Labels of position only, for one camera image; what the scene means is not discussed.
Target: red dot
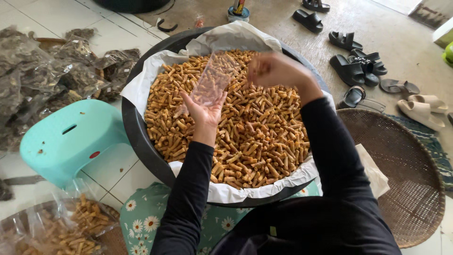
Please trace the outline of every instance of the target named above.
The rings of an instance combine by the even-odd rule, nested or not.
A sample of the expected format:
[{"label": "red dot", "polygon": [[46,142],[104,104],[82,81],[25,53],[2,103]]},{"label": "red dot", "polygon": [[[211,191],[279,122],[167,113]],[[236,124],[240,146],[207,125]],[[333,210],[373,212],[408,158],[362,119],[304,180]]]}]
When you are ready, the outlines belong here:
[{"label": "red dot", "polygon": [[91,154],[90,158],[94,158],[94,157],[98,156],[100,153],[101,152],[95,152],[95,153]]}]

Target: blue patterned mat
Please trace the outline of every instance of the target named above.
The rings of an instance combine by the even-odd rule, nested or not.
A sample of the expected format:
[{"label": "blue patterned mat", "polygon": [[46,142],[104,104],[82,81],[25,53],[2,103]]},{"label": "blue patterned mat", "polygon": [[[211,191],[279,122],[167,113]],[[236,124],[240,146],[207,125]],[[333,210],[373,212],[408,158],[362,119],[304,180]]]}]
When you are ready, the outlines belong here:
[{"label": "blue patterned mat", "polygon": [[445,182],[445,190],[453,191],[452,165],[447,158],[446,152],[443,151],[439,140],[434,136],[435,131],[412,119],[389,114],[385,115],[405,126],[420,140],[423,145],[425,145],[439,168],[440,173],[442,174],[443,181]]}]

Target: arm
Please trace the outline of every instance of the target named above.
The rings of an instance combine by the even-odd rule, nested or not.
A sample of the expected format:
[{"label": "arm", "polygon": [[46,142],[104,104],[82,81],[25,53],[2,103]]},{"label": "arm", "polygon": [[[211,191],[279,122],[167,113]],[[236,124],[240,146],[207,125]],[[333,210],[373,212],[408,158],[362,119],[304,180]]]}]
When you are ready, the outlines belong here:
[{"label": "arm", "polygon": [[157,229],[151,254],[195,254],[207,201],[217,124],[227,97],[224,93],[216,105],[206,108],[195,104],[187,94],[181,95],[195,121],[195,131]]},{"label": "arm", "polygon": [[324,196],[350,201],[378,214],[351,135],[329,107],[312,73],[282,54],[262,54],[249,65],[249,80],[263,87],[296,87]]}]

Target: knife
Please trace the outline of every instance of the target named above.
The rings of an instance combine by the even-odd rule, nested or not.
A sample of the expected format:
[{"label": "knife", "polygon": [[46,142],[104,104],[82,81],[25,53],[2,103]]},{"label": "knife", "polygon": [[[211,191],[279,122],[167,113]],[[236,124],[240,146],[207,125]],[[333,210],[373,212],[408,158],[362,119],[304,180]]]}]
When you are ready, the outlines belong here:
[{"label": "knife", "polygon": [[39,181],[45,181],[44,177],[40,175],[35,176],[25,176],[25,177],[15,177],[10,179],[3,180],[7,185],[26,185],[26,184],[36,184]]}]

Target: turquoise plastic stool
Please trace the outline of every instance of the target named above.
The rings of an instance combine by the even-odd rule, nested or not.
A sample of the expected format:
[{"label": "turquoise plastic stool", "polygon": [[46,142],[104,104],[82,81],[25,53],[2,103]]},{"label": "turquoise plastic stool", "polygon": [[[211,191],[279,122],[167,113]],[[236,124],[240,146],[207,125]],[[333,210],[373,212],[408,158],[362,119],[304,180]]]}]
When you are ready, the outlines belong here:
[{"label": "turquoise plastic stool", "polygon": [[42,177],[65,188],[82,167],[118,143],[129,144],[120,111],[86,99],[32,126],[20,143],[20,155]]}]

